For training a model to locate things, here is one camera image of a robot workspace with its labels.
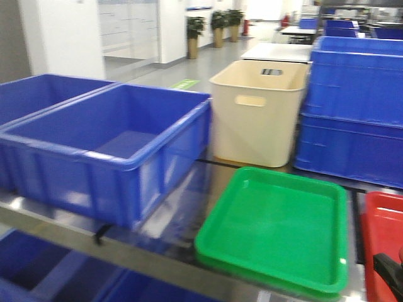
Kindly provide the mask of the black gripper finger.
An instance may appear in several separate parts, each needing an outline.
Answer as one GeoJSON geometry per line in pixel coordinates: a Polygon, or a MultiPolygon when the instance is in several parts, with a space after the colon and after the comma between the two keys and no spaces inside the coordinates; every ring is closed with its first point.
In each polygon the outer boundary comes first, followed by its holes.
{"type": "Polygon", "coordinates": [[[387,283],[397,301],[402,301],[402,264],[385,253],[379,253],[373,256],[373,267],[387,283]]]}

